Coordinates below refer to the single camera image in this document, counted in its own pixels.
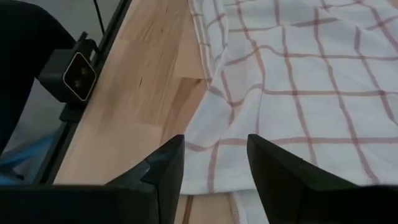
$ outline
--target wood grain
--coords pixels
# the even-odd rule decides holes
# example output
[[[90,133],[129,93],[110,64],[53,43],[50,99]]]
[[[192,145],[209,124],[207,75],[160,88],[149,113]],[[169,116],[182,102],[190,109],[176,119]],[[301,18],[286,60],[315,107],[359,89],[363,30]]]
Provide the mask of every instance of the wood grain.
[[[205,91],[187,2],[133,1],[55,183],[105,184],[132,168],[184,133]],[[232,222],[226,194],[180,197],[176,224]]]
[[[398,9],[398,0],[389,0],[389,1],[390,1],[391,5],[392,5],[394,8]]]
[[[193,198],[189,224],[234,223],[228,194],[196,195]]]
[[[204,78],[203,67],[200,57],[198,57],[199,54],[193,18],[187,8],[174,75],[187,78]]]

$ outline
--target light wood surface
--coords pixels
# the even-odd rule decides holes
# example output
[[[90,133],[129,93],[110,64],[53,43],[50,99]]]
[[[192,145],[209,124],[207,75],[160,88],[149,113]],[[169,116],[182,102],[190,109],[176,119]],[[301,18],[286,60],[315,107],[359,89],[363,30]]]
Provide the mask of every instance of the light wood surface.
[[[56,184],[105,184],[191,120],[206,83],[185,0],[133,0]],[[226,194],[181,196],[175,223],[232,223]]]
[[[389,0],[389,1],[391,2],[391,5],[392,5],[394,8],[398,9],[398,0]]]

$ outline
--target gray floor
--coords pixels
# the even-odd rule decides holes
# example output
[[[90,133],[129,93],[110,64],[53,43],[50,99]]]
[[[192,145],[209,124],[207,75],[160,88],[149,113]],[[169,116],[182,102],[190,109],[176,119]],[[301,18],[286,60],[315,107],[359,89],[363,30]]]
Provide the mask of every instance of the gray floor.
[[[55,17],[73,38],[85,31],[88,37],[99,44],[102,33],[93,0],[20,0],[36,4]],[[119,0],[98,0],[99,9],[106,27]],[[35,80],[28,102],[5,151],[25,146],[54,133],[60,125],[58,120],[63,104],[58,102]]]

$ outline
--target kitchen towel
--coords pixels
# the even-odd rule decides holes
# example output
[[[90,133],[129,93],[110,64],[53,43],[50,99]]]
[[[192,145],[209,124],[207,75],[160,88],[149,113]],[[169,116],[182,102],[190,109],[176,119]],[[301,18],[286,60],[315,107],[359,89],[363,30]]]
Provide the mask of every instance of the kitchen towel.
[[[208,89],[185,132],[182,194],[237,191],[237,222],[264,223],[251,133],[355,184],[398,183],[389,1],[190,0],[190,9]]]

